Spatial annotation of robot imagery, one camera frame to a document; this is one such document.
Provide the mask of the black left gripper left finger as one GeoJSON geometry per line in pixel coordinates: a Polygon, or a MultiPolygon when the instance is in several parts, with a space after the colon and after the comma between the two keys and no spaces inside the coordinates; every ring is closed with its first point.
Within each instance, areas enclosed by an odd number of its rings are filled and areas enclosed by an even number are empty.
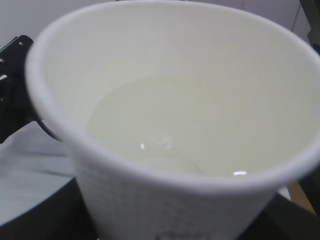
{"type": "Polygon", "coordinates": [[[27,212],[0,226],[2,240],[97,240],[73,178],[27,212]]]}

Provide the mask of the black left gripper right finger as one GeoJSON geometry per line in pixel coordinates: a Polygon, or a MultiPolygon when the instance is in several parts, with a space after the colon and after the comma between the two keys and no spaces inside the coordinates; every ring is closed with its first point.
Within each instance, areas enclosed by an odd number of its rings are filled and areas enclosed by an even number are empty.
{"type": "Polygon", "coordinates": [[[246,230],[247,240],[318,240],[320,218],[277,194],[246,230]]]}

